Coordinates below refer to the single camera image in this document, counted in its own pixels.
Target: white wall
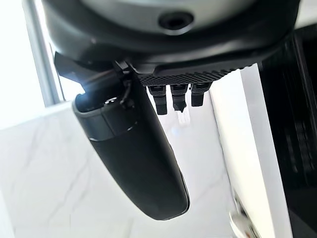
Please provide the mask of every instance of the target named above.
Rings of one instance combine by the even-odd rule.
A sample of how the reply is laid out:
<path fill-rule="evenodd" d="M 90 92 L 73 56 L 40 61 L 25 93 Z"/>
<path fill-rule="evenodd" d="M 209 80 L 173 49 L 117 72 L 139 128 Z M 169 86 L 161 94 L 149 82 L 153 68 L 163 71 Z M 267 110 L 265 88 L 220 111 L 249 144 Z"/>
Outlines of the white wall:
<path fill-rule="evenodd" d="M 257 65 L 215 82 L 211 97 L 231 185 L 244 209 L 262 238 L 291 238 Z"/>
<path fill-rule="evenodd" d="M 0 129 L 44 109 L 20 0 L 0 1 Z"/>

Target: marble surface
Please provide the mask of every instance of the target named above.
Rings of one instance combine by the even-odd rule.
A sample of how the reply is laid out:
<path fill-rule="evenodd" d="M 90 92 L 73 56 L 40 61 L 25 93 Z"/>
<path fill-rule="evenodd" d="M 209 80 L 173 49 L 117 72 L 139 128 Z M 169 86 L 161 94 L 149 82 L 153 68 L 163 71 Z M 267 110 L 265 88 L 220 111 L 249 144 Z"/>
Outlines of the marble surface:
<path fill-rule="evenodd" d="M 155 221 L 120 190 L 70 105 L 0 131 L 0 190 L 16 238 L 229 238 L 235 210 L 210 97 L 180 125 L 160 121 L 183 172 L 189 211 Z"/>

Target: hole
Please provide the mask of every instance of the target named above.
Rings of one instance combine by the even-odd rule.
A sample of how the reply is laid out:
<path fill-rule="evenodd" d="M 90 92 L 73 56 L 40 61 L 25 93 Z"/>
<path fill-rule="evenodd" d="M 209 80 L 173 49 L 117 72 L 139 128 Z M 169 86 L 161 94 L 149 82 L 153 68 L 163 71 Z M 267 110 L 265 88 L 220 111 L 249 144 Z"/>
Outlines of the hole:
<path fill-rule="evenodd" d="M 179 31 L 188 27 L 190 24 L 193 23 L 193 21 L 194 17 L 190 13 L 173 12 L 162 15 L 159 18 L 158 23 L 163 29 L 170 31 Z"/>

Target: black plastic casing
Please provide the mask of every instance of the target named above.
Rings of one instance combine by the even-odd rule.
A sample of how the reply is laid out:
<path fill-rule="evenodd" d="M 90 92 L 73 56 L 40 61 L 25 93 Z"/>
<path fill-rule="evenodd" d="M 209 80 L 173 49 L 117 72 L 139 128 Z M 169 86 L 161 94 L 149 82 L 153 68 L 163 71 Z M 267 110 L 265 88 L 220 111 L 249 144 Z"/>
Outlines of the black plastic casing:
<path fill-rule="evenodd" d="M 168 220 L 185 213 L 189 196 L 173 150 L 144 87 L 136 80 L 124 109 L 117 99 L 99 109 L 73 110 L 115 181 L 145 214 Z"/>
<path fill-rule="evenodd" d="M 79 0 L 44 0 L 43 5 L 51 39 L 63 56 L 86 64 L 124 60 L 138 74 L 167 76 L 260 62 L 293 31 L 299 2 L 257 0 L 225 22 L 180 36 L 132 31 Z"/>

